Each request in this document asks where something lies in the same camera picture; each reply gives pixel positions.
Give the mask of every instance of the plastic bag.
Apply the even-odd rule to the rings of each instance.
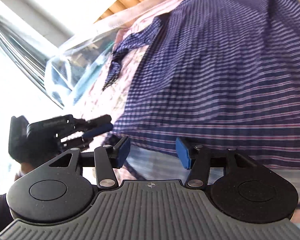
[[[119,31],[166,0],[144,0],[138,5],[94,23],[59,47],[46,66],[44,85],[50,97],[65,107],[74,106],[97,80],[111,56]]]

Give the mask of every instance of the black circular cap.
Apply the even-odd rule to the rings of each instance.
[[[275,196],[275,189],[258,180],[246,181],[239,185],[239,194],[253,202],[263,202]]]
[[[295,187],[264,166],[231,171],[211,186],[210,197],[226,215],[257,224],[290,218],[298,204]]]
[[[58,180],[43,180],[32,185],[30,194],[38,200],[54,200],[62,197],[67,191],[67,186]]]

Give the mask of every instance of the crosshair marking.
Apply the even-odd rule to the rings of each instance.
[[[157,186],[157,185],[154,184],[153,182],[151,182],[151,183],[149,183],[147,186],[148,186],[148,187],[155,187],[155,186]]]

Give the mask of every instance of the ribbed gray surface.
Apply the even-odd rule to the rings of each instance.
[[[82,216],[55,226],[13,222],[1,235],[8,240],[208,239],[300,240],[288,219],[266,224],[234,220],[214,208],[204,192],[179,181],[126,181],[99,194]]]

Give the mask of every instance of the purple checkered fabric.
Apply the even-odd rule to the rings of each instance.
[[[118,45],[105,88],[145,45],[114,134],[170,155],[191,137],[300,169],[298,0],[183,0]]]

